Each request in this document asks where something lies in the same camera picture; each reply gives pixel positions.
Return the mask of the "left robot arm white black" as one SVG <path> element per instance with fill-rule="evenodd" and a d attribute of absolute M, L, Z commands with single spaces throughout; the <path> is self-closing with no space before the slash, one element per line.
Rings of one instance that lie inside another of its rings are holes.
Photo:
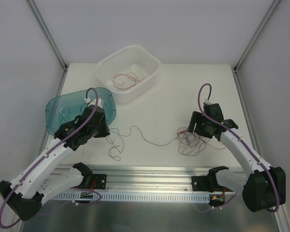
<path fill-rule="evenodd" d="M 64 157 L 89 139 L 103 138 L 109 134 L 103 107 L 87 106 L 80 116 L 60 126 L 50 146 L 25 171 L 11 181 L 0 181 L 1 197 L 20 220 L 27 221 L 59 193 L 70 188 L 92 188 L 97 183 L 95 175 L 81 162 L 57 178 L 47 180 L 47 177 Z"/>

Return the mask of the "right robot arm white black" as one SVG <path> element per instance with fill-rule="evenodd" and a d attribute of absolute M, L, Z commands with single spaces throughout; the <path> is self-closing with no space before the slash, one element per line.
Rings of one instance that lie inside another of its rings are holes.
<path fill-rule="evenodd" d="M 246 207 L 252 211 L 276 212 L 286 202 L 286 173 L 265 161 L 243 139 L 238 125 L 224 119 L 219 104 L 204 104 L 203 111 L 192 113 L 188 132 L 205 138 L 216 138 L 233 154 L 245 176 L 234 173 L 229 167 L 209 169 L 202 177 L 193 177 L 195 188 L 214 192 L 223 187 L 242 196 Z"/>

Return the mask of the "teal translucent plastic bin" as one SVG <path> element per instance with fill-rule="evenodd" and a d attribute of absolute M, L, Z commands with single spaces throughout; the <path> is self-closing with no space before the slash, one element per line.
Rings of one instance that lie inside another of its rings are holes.
<path fill-rule="evenodd" d="M 107 125 L 110 125 L 116 117 L 116 104 L 111 92 L 103 87 L 97 87 L 99 98 L 103 100 Z M 59 127 L 72 121 L 81 115 L 87 104 L 84 100 L 86 90 L 73 92 L 53 98 L 45 108 L 46 130 L 50 135 L 54 135 Z"/>

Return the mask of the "white plastic basket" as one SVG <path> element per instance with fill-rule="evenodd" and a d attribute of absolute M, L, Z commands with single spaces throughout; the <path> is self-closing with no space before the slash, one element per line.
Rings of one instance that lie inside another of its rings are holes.
<path fill-rule="evenodd" d="M 98 62 L 95 75 L 116 103 L 126 104 L 154 86 L 160 67 L 161 62 L 143 47 L 130 45 Z"/>

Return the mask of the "aluminium mounting rail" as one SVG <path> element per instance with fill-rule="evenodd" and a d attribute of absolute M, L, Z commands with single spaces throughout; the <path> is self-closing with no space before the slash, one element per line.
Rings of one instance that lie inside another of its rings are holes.
<path fill-rule="evenodd" d="M 95 174 L 106 174 L 106 191 L 191 193 L 192 176 L 207 175 L 209 167 L 129 167 L 88 165 Z"/>

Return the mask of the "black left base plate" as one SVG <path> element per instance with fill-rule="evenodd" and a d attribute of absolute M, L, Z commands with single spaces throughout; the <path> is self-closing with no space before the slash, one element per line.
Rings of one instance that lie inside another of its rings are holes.
<path fill-rule="evenodd" d="M 91 190 L 106 189 L 107 175 L 106 174 L 92 174 L 89 177 L 87 187 Z"/>

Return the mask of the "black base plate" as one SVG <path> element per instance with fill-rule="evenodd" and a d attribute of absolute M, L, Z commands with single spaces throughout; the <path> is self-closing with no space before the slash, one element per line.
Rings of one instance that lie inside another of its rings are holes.
<path fill-rule="evenodd" d="M 87 187 L 91 190 L 106 189 L 107 175 L 106 174 L 92 174 L 89 177 Z"/>
<path fill-rule="evenodd" d="M 192 191 L 206 191 L 213 192 L 210 187 L 207 176 L 192 176 L 191 177 Z"/>

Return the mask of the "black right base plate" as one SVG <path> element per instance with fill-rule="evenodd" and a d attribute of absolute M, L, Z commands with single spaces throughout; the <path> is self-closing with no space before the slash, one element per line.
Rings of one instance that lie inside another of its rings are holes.
<path fill-rule="evenodd" d="M 210 187 L 207 176 L 192 176 L 191 177 L 192 191 L 206 191 L 213 192 Z"/>

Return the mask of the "left aluminium frame post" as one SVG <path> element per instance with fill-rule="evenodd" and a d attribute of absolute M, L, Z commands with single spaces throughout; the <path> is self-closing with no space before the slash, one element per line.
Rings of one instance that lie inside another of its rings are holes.
<path fill-rule="evenodd" d="M 65 62 L 61 52 L 59 51 L 59 48 L 53 39 L 53 36 L 34 0 L 26 0 L 27 5 L 29 6 L 35 20 L 37 21 L 37 24 L 39 25 L 43 35 L 45 36 L 51 50 L 53 51 L 57 61 L 59 62 L 62 69 L 65 71 L 68 68 L 67 63 Z"/>

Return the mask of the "aluminium frame post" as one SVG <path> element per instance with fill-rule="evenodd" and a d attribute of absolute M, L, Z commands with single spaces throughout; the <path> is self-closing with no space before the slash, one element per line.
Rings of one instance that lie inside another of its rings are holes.
<path fill-rule="evenodd" d="M 242 55 L 240 56 L 240 59 L 236 63 L 234 67 L 234 72 L 238 73 L 242 65 L 244 64 L 244 61 L 247 59 L 249 53 L 253 49 L 254 45 L 257 43 L 261 33 L 264 31 L 265 27 L 267 26 L 268 22 L 272 18 L 273 14 L 277 10 L 279 4 L 282 2 L 282 0 L 273 0 L 268 7 L 267 11 L 265 12 L 264 16 L 262 17 L 260 23 L 258 24 L 256 30 L 254 31 L 252 37 L 250 38 L 247 46 L 245 47 Z"/>
<path fill-rule="evenodd" d="M 34 0 L 26 0 L 27 5 L 29 6 L 35 20 L 37 21 L 37 24 L 39 25 L 43 35 L 45 36 L 51 50 L 53 51 L 57 61 L 59 62 L 62 69 L 65 71 L 68 68 L 67 63 L 65 62 L 61 52 L 59 51 L 59 48 L 53 39 L 53 36 Z"/>

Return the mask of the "right aluminium frame post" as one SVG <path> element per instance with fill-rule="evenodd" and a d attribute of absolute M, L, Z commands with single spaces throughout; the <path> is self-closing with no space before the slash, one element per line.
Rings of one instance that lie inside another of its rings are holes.
<path fill-rule="evenodd" d="M 260 23 L 258 24 L 256 30 L 254 31 L 252 37 L 250 38 L 247 46 L 245 47 L 242 55 L 240 56 L 240 59 L 236 63 L 234 67 L 234 72 L 238 73 L 242 65 L 244 64 L 244 61 L 247 59 L 249 53 L 253 49 L 254 45 L 257 43 L 261 33 L 264 31 L 265 27 L 267 26 L 268 22 L 272 18 L 273 14 L 277 10 L 279 4 L 282 2 L 282 0 L 273 0 L 268 7 L 267 11 L 265 12 L 264 16 L 262 17 Z"/>

